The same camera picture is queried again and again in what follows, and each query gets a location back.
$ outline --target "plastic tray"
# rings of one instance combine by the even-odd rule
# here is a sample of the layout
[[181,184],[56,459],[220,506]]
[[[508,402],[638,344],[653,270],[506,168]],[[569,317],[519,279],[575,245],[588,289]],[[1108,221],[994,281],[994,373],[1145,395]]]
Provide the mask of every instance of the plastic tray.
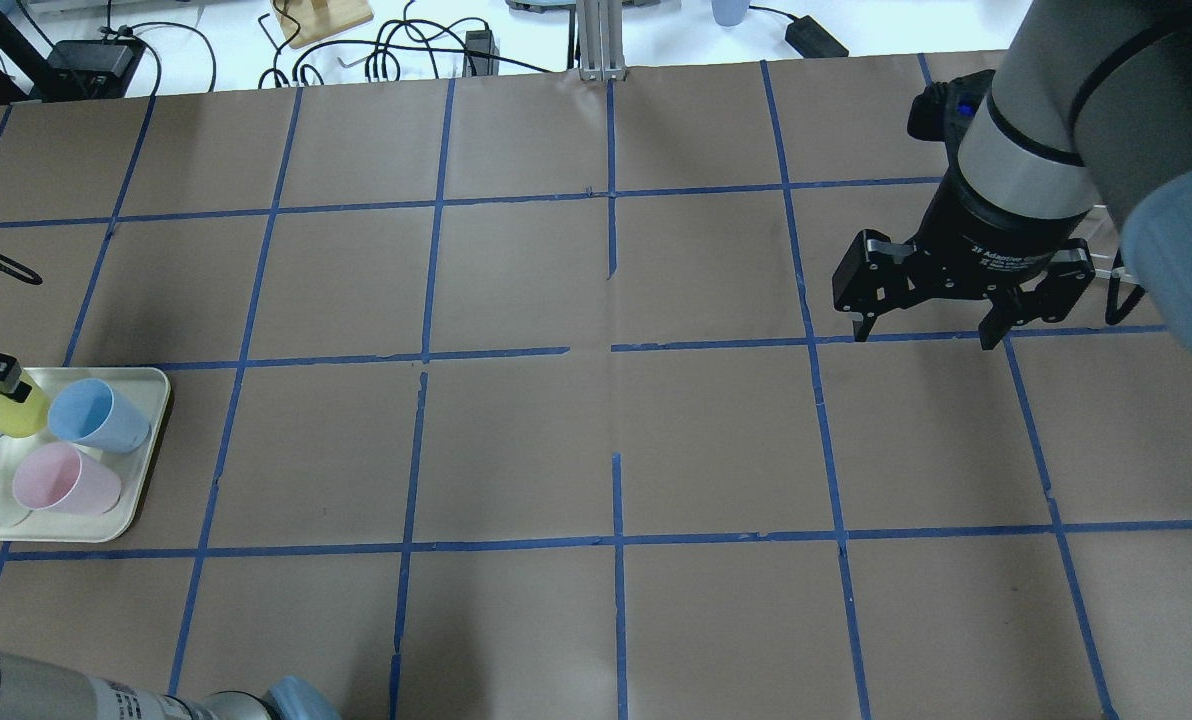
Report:
[[[164,409],[170,402],[170,379],[156,368],[27,368],[27,372],[49,397],[57,396],[62,387],[83,378],[101,378],[147,415],[153,422],[153,432],[143,447],[128,455],[76,446],[120,476],[120,499],[111,510],[95,516],[32,513],[12,528],[0,528],[0,541],[107,542],[120,536],[134,522],[134,513],[138,510],[148,471],[151,470]],[[55,441],[57,437],[48,429],[32,437],[0,437],[0,468],[12,473],[29,452]]]

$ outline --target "white floor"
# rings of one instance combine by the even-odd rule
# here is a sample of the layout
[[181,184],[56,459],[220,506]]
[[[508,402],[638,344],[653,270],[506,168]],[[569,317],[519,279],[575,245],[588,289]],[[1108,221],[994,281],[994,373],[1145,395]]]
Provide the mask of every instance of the white floor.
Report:
[[[104,18],[103,0],[88,0],[93,8],[46,12],[35,10],[39,25],[54,41],[97,38]],[[372,38],[378,26],[401,17],[405,0],[371,0],[375,19],[340,37]],[[793,14],[812,14],[852,55],[894,52],[944,52],[1002,49],[1026,13],[1029,0],[764,0],[765,5]],[[213,42],[218,54],[218,91],[257,86],[257,76],[271,67],[272,45],[257,26],[257,18],[271,12],[271,0],[116,0],[112,23],[135,24],[172,20],[199,27]],[[563,69],[569,36],[569,13],[552,10],[544,14],[509,10],[504,0],[418,0],[411,18],[451,23],[480,15],[493,29],[499,50],[509,58],[550,69]],[[14,13],[15,24],[39,49],[44,42]],[[275,32],[275,24],[268,24]],[[462,27],[477,27],[473,23]],[[625,56],[629,66],[683,66],[737,63],[744,60],[796,58],[783,42],[787,19],[751,10],[737,27],[720,27],[710,18],[709,0],[662,0],[660,4],[631,6],[623,13]],[[198,38],[179,27],[145,27],[145,41],[164,61],[161,94],[199,92],[207,87],[209,58]],[[302,51],[286,50],[280,67],[288,72]],[[353,61],[366,52],[353,46],[329,46],[313,56],[313,64],[327,82],[362,82],[360,67],[341,69],[337,58]],[[426,56],[404,58],[404,77],[430,77]],[[446,56],[441,76],[455,74],[460,58]],[[11,74],[26,86],[26,79],[10,66]],[[528,72],[503,64],[503,73]],[[144,61],[131,85],[130,95],[147,95],[153,89],[154,63]]]

